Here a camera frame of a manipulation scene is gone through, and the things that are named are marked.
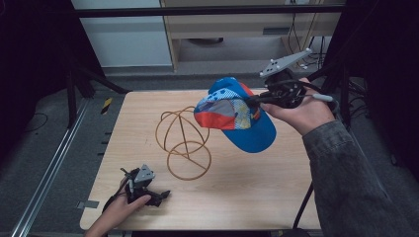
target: gray floor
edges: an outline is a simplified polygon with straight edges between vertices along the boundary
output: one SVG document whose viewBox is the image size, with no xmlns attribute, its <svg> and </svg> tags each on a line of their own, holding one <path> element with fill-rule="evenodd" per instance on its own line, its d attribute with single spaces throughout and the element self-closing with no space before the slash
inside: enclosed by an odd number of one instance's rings
<svg viewBox="0 0 419 237">
<path fill-rule="evenodd" d="M 147 72 L 125 77 L 112 76 L 109 79 L 131 90 L 207 89 L 214 80 L 223 76 L 235 76 L 249 87 L 262 87 L 259 71 L 265 68 L 271 58 L 286 55 L 285 48 L 280 39 L 274 38 L 224 39 L 222 43 L 184 40 L 176 72 Z M 316 69 L 316 64 L 307 69 L 293 67 L 298 76 Z M 97 83 L 94 86 L 97 93 L 93 99 L 78 96 L 78 105 L 86 105 L 86 114 L 32 224 L 33 235 L 58 233 L 58 236 L 65 236 L 63 233 L 66 233 L 71 236 L 83 233 L 79 227 L 82 209 L 77 205 L 89 196 L 106 151 L 106 143 L 124 101 L 124 95 Z M 101 115 L 108 98 L 113 98 L 111 106 L 105 115 Z M 11 152 L 13 163 L 2 167 L 0 233 L 4 236 L 8 236 L 18 223 L 65 135 L 68 123 L 66 103 L 65 90 L 39 101 L 37 113 L 28 124 L 30 131 L 22 136 Z M 412 227 L 419 232 L 416 224 L 419 223 L 418 183 L 407 169 L 391 165 L 384 141 L 365 114 L 360 114 L 352 122 L 351 131 L 376 169 L 378 178 Z"/>
</svg>

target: hand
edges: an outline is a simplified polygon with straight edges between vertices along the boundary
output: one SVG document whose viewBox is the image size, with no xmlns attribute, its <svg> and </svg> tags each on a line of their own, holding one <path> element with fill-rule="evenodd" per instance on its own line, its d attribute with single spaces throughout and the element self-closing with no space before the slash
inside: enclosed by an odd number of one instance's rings
<svg viewBox="0 0 419 237">
<path fill-rule="evenodd" d="M 85 237 L 99 237 L 119 226 L 133 212 L 140 210 L 151 199 L 151 196 L 143 196 L 128 204 L 124 189 L 120 191 L 117 198 L 108 206 L 101 216 L 93 223 L 84 234 Z"/>
<path fill-rule="evenodd" d="M 301 78 L 300 81 L 309 83 L 306 78 Z M 310 88 L 305 87 L 305 90 L 305 95 L 317 93 Z M 312 97 L 305 97 L 301 105 L 295 109 L 284 109 L 272 104 L 261 104 L 261 108 L 273 118 L 291 125 L 301 135 L 306 135 L 318 126 L 335 119 L 326 103 Z"/>
</svg>

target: baseball cap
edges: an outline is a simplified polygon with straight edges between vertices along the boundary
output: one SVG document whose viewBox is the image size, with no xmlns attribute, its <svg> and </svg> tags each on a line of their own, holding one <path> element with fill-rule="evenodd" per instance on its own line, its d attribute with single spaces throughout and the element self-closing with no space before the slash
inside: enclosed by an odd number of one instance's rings
<svg viewBox="0 0 419 237">
<path fill-rule="evenodd" d="M 238 148 L 257 153 L 268 148 L 277 135 L 274 124 L 259 107 L 248 107 L 252 91 L 234 77 L 217 80 L 194 109 L 202 127 L 220 129 Z"/>
</svg>

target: cap brim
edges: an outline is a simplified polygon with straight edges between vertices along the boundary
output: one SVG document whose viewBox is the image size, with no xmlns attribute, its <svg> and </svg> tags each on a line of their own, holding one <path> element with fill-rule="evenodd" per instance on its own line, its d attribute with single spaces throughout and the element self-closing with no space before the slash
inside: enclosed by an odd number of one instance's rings
<svg viewBox="0 0 419 237">
<path fill-rule="evenodd" d="M 261 110 L 261 117 L 248 129 L 223 130 L 238 148 L 249 153 L 265 150 L 274 142 L 277 130 L 268 115 Z"/>
</svg>

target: wooden table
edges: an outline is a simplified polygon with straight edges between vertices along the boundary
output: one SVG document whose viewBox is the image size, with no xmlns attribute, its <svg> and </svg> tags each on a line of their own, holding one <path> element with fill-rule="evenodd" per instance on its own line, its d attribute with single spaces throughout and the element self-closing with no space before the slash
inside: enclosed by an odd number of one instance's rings
<svg viewBox="0 0 419 237">
<path fill-rule="evenodd" d="M 253 90 L 256 94 L 262 91 Z M 156 175 L 148 186 L 170 196 L 159 207 L 146 206 L 119 228 L 124 230 L 276 230 L 290 229 L 311 182 L 309 161 L 300 135 L 286 123 L 273 119 L 277 129 L 274 144 L 260 153 L 246 153 L 224 134 L 209 131 L 204 148 L 191 159 L 206 163 L 209 170 L 200 178 L 184 181 L 173 176 L 167 166 L 168 152 L 157 143 L 171 118 L 161 122 L 164 112 L 195 106 L 207 91 L 143 91 L 126 95 L 111 140 L 98 171 L 89 200 L 97 208 L 85 208 L 80 226 L 88 229 L 100 216 L 105 202 L 118 189 L 124 173 L 146 164 Z M 196 123 L 192 113 L 182 113 Z M 199 140 L 197 132 L 182 122 L 187 140 Z M 184 141 L 180 123 L 173 122 L 167 136 L 167 149 Z M 208 130 L 201 128 L 201 134 Z M 188 159 L 171 155 L 171 167 L 182 177 L 194 177 Z M 320 229 L 313 197 L 299 223 L 304 229 Z"/>
</svg>

